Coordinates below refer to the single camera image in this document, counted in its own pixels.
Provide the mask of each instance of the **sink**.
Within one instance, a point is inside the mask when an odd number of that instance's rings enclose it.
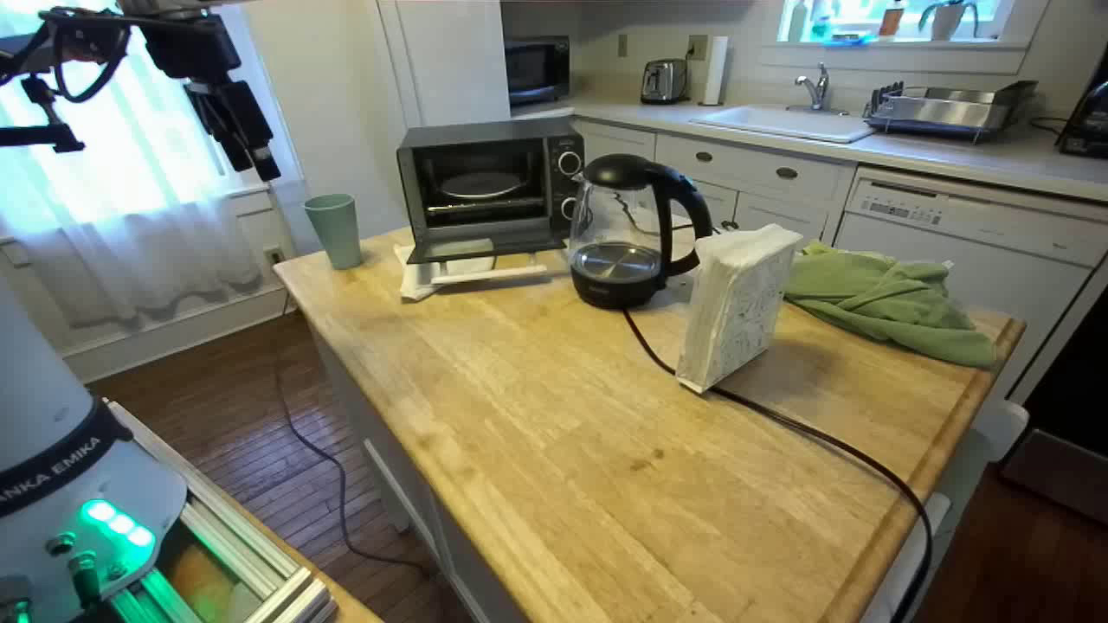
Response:
[[[861,116],[780,112],[780,106],[727,106],[727,112],[701,113],[701,123],[760,130],[760,134],[789,134],[807,140],[860,140],[861,134],[869,134],[869,123]]]

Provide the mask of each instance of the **toaster oven knob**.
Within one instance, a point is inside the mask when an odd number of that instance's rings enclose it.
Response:
[[[581,175],[581,153],[558,153],[558,172],[569,179]]]
[[[563,199],[558,203],[558,211],[561,211],[563,220],[576,220],[578,199],[576,199],[576,198],[563,198]]]

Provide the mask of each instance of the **wall outlet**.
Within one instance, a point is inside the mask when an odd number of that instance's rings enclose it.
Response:
[[[707,56],[707,35],[694,35],[687,56],[688,56],[688,60],[702,60],[702,56]]]

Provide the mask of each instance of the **green glass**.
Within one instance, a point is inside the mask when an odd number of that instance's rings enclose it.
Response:
[[[308,198],[305,203],[308,220],[318,236],[318,245],[325,250],[325,259],[331,269],[350,269],[361,263],[361,241],[356,241],[356,207],[345,195],[323,195]]]

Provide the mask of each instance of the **faucet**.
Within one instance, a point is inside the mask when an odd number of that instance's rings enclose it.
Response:
[[[812,77],[798,77],[792,85],[807,85],[807,112],[831,112],[831,77],[828,77],[828,65],[817,65],[820,77],[812,80]]]

